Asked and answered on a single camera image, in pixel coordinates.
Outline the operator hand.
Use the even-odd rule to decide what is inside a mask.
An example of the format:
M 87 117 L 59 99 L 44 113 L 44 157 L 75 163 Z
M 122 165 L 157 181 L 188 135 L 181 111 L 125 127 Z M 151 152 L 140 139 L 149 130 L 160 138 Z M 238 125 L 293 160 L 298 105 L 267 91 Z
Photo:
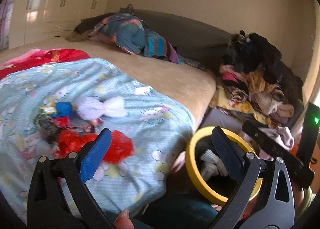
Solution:
M 128 209 L 123 210 L 114 221 L 117 229 L 134 229 L 133 222 L 129 218 L 130 212 Z

